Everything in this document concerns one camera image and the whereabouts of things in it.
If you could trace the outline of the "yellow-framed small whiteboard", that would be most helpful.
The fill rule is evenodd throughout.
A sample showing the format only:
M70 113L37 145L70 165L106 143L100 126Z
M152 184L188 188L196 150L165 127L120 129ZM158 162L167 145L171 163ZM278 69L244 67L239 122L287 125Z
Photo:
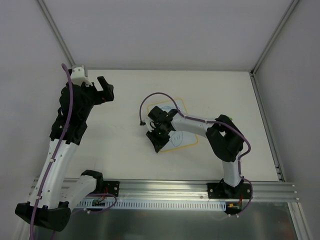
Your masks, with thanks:
M176 109L175 104L171 100L151 103L147 106L147 112L149 113L155 106L159 107L162 111L170 112L172 109ZM168 142L159 150L160 153L166 153L170 151L176 151L183 148L189 148L198 144L199 139L195 133L186 131L174 121L172 124L174 130L168 133Z

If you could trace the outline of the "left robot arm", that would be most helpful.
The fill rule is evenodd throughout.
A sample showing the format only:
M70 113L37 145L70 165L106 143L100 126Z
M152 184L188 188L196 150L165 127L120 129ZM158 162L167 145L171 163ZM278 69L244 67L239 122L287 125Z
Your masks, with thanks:
M62 193L69 164L80 146L87 129L87 119L95 105L112 102L113 85L103 76L97 77L102 89L94 84L76 85L68 82L61 90L58 115L51 127L48 154L27 202L18 203L15 214L31 226L61 232L68 224L71 212L87 195L98 196L104 191L103 174L85 170L77 182Z

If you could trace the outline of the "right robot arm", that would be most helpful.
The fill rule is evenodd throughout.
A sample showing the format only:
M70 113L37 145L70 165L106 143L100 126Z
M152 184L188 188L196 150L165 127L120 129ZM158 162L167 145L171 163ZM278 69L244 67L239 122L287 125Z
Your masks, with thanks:
M214 120L204 120L184 115L177 109L166 112L155 106L144 123L148 129L146 136L156 153L170 141L173 132L187 132L206 138L215 156L222 161L223 178L216 187L216 193L221 198L240 197L244 180L239 173L238 160L245 138L229 117L221 114Z

